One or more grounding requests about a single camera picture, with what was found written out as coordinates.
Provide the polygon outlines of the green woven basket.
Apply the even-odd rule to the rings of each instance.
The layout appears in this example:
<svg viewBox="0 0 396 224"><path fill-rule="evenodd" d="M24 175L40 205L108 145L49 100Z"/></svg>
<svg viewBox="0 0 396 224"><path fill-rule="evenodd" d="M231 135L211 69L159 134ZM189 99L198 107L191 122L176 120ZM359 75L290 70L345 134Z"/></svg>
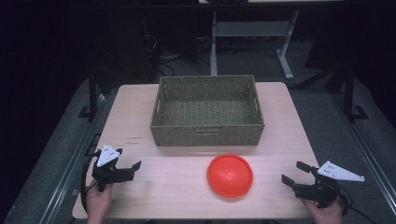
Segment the green woven basket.
<svg viewBox="0 0 396 224"><path fill-rule="evenodd" d="M159 147L256 146L264 127L252 75L160 79L150 122Z"/></svg>

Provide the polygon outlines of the person's right hand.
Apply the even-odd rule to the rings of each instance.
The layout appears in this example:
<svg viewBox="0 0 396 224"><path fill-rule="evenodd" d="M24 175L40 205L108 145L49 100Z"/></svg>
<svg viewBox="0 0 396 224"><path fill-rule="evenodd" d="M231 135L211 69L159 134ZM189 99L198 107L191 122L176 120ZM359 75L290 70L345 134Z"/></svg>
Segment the person's right hand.
<svg viewBox="0 0 396 224"><path fill-rule="evenodd" d="M317 202L301 199L302 204L309 211L315 224L342 224L343 208L338 199L326 208L318 208Z"/></svg>

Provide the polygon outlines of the orange plastic bowl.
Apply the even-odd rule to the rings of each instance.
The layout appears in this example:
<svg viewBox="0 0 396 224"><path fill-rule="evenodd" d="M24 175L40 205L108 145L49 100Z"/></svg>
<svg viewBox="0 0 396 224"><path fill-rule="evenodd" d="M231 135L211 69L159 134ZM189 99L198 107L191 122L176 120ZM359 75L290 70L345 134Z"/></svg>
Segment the orange plastic bowl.
<svg viewBox="0 0 396 224"><path fill-rule="evenodd" d="M253 183L249 163L235 154L222 154L208 165L206 177L209 186L219 195L236 198L245 195Z"/></svg>

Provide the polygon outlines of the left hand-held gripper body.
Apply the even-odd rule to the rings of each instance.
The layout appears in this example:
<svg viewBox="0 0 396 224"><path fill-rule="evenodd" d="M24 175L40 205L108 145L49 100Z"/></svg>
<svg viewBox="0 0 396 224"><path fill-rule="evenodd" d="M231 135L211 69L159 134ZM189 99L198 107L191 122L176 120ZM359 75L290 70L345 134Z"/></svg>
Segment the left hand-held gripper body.
<svg viewBox="0 0 396 224"><path fill-rule="evenodd" d="M92 177L97 181L98 189L103 192L107 184L123 183L134 179L131 168L118 169L116 164L120 155L109 144L104 144L96 153L97 160L92 169Z"/></svg>

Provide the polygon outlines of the person's left hand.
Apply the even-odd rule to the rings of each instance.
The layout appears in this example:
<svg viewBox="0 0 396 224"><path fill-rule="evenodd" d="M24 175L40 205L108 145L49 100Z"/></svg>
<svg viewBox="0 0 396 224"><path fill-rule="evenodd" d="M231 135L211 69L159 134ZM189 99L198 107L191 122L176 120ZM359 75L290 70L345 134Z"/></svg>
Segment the person's left hand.
<svg viewBox="0 0 396 224"><path fill-rule="evenodd" d="M87 224L104 224L106 214L112 202L113 185L107 184L104 191L101 192L95 181L93 181L87 192Z"/></svg>

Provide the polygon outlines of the white metal desk frame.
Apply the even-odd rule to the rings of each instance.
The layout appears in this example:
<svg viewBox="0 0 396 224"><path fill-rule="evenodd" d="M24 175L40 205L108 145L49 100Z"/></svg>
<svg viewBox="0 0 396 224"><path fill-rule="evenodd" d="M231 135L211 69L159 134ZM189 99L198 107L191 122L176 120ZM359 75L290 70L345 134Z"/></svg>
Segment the white metal desk frame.
<svg viewBox="0 0 396 224"><path fill-rule="evenodd" d="M210 75L218 74L217 39L219 37L283 37L284 43L276 49L276 57L280 63L286 80L293 80L286 53L299 15L293 10L288 21L217 21L217 12L212 13Z"/></svg>

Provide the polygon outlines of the black metal stand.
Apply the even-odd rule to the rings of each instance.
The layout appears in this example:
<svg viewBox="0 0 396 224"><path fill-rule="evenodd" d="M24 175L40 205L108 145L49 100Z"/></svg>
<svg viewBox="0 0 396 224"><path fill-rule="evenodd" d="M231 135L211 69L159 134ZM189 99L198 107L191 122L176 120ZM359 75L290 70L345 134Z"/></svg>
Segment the black metal stand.
<svg viewBox="0 0 396 224"><path fill-rule="evenodd" d="M100 96L97 85L97 72L94 69L92 69L91 72L89 73L88 84L89 84L89 104L84 105L80 109L78 113L78 117L87 119L88 121L93 121L98 111L98 100Z"/></svg>
<svg viewBox="0 0 396 224"><path fill-rule="evenodd" d="M350 65L346 67L345 91L344 91L344 114L350 122L356 119L368 119L367 114L360 105L353 105L354 74Z"/></svg>

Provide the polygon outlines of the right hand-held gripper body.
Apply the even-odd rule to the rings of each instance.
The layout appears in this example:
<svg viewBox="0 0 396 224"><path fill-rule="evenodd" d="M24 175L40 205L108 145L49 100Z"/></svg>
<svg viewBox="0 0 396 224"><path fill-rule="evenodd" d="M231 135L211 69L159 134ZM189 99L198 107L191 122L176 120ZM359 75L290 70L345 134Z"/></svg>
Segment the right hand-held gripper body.
<svg viewBox="0 0 396 224"><path fill-rule="evenodd" d="M319 208L328 207L340 196L338 180L364 182L363 175L357 175L347 169L326 161L319 168L311 166L311 172L315 178L312 185L294 184L293 191L297 198L306 199L318 203Z"/></svg>

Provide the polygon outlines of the metal floor rail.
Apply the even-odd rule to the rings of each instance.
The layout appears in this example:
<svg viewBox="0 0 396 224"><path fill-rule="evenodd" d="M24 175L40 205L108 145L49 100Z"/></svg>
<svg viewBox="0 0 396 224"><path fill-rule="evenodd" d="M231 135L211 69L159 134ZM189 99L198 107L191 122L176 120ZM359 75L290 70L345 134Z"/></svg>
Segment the metal floor rail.
<svg viewBox="0 0 396 224"><path fill-rule="evenodd" d="M331 94L330 98L337 111L341 114L345 125L358 145L363 160L367 164L368 169L389 205L390 210L393 215L396 216L396 187L391 184L390 179L382 169L379 160L375 157L372 148L363 138L361 130L356 124L357 120L368 120L369 117L360 105L353 105L350 110L351 115L348 115L344 109L345 103L338 94Z"/></svg>
<svg viewBox="0 0 396 224"><path fill-rule="evenodd" d="M90 116L88 123L82 132L82 136L78 140L78 144L74 149L71 156L68 157L69 162L61 175L59 183L56 185L54 191L51 194L49 203L39 220L39 224L53 224L54 220L60 210L60 207L64 201L64 198L69 191L70 185L75 179L76 173L81 174L80 165L82 160L85 158L86 152L90 151L90 141L95 139L94 129L97 126L98 118L101 116L103 106L106 104L106 97L100 94L96 100L93 101L93 105L89 106L92 109L94 106L97 111L95 115Z"/></svg>

